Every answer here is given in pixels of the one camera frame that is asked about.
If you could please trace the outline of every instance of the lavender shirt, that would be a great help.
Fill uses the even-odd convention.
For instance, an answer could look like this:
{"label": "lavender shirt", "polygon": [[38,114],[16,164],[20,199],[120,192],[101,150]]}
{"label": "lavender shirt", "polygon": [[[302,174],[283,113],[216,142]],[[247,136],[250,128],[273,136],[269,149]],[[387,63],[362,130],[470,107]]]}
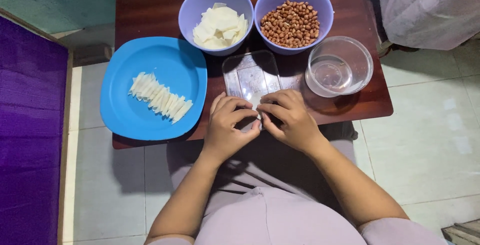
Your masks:
{"label": "lavender shirt", "polygon": [[[190,245],[164,238],[151,245]],[[195,245],[438,244],[446,241],[401,218],[370,222],[361,233],[329,207],[277,188],[256,187],[206,216]]]}

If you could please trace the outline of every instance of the water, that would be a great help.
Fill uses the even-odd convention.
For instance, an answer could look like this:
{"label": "water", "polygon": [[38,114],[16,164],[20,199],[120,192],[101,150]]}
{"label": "water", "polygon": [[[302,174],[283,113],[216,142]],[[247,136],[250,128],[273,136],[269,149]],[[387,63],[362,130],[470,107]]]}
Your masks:
{"label": "water", "polygon": [[[310,64],[312,75],[320,85],[333,92],[344,92],[352,82],[352,70],[340,57],[335,55],[320,55]],[[326,96],[324,90],[318,87],[309,73],[305,74],[306,82],[312,91],[321,96]]]}

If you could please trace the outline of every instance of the person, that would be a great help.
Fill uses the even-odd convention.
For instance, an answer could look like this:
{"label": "person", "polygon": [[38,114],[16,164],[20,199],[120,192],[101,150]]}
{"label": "person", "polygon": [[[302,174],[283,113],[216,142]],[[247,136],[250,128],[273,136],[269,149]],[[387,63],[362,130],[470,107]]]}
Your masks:
{"label": "person", "polygon": [[[247,132],[235,128],[244,118],[258,115],[252,107],[244,99],[222,93],[212,103],[207,132],[195,160],[172,168],[171,157],[167,157],[176,189],[155,218],[145,245],[445,244],[410,221],[386,191],[339,151],[341,145],[337,149],[334,141],[328,141],[295,90],[280,90],[261,98],[257,110],[263,126],[276,140],[310,160],[333,191],[341,211],[251,166],[233,171],[230,157],[260,135],[260,120]],[[283,124],[275,125],[266,113]],[[266,152],[248,153],[260,157]],[[220,171],[225,165],[234,174],[228,183],[212,187],[219,177],[227,177]]]}

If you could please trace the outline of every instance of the wooden table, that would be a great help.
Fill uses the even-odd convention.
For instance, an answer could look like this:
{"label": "wooden table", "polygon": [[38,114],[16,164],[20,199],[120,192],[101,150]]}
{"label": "wooden table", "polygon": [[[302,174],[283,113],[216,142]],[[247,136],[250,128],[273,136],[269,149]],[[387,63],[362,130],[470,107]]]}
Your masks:
{"label": "wooden table", "polygon": [[[360,41],[369,50],[374,72],[369,84],[360,92],[336,98],[322,98],[312,93],[304,81],[304,72],[310,51],[294,56],[275,55],[283,88],[303,93],[310,113],[318,124],[346,120],[370,119],[393,113],[392,102],[375,46],[374,23],[368,17],[363,0],[330,0],[334,13],[333,26],[328,36],[348,36]],[[115,13],[115,47],[125,42],[149,36],[183,38],[178,27],[178,13],[183,0],[117,0]],[[255,27],[242,47],[232,55],[266,49]],[[162,144],[203,138],[209,109],[213,99],[225,91],[222,63],[226,57],[204,54],[208,70],[207,95],[203,112],[197,124],[186,134],[164,141],[140,141],[113,134],[115,149]]]}

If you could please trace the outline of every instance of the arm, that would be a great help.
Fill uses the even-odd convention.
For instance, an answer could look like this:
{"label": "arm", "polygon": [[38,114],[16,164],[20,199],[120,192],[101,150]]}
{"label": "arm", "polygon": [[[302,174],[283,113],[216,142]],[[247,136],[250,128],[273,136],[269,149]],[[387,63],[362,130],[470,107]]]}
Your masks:
{"label": "arm", "polygon": [[[212,103],[203,149],[185,178],[153,221],[145,245],[166,237],[195,241],[205,205],[220,165],[260,134],[260,121],[248,132],[234,128],[245,117],[255,117],[252,104],[238,97],[219,95]],[[235,111],[236,107],[245,107]]]}
{"label": "arm", "polygon": [[[266,101],[277,101],[278,105],[264,103]],[[347,216],[359,228],[384,217],[408,219],[402,207],[386,191],[328,142],[307,112],[299,92],[280,90],[265,95],[261,102],[257,109],[273,114],[284,123],[278,128],[263,113],[264,127],[279,141],[313,160]]]}

